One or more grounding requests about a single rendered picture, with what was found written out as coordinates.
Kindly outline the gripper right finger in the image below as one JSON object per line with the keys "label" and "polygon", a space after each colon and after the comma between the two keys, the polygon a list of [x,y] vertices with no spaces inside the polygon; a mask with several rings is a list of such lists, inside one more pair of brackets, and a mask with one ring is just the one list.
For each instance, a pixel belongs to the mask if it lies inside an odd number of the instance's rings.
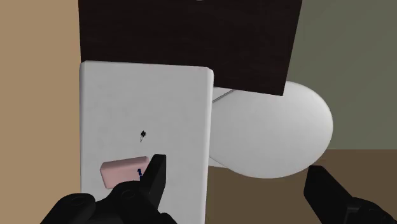
{"label": "gripper right finger", "polygon": [[303,195],[321,224],[397,224],[377,204],[353,197],[320,165],[309,166]]}

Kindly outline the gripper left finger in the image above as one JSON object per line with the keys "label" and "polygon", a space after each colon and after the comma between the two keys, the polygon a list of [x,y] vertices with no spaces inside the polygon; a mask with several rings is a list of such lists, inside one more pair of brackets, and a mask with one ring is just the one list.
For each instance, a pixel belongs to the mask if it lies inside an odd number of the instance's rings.
{"label": "gripper left finger", "polygon": [[158,211],[166,184],[166,156],[152,157],[139,181],[117,184],[96,201],[89,193],[62,197],[40,224],[177,224]]}

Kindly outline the pink soap bar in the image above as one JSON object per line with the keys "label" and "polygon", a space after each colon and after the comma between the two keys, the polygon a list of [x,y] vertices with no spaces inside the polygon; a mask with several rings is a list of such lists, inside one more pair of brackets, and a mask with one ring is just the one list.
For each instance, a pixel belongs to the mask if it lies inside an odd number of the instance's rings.
{"label": "pink soap bar", "polygon": [[139,181],[149,162],[149,158],[143,156],[102,163],[100,173],[105,188],[113,189],[126,181]]}

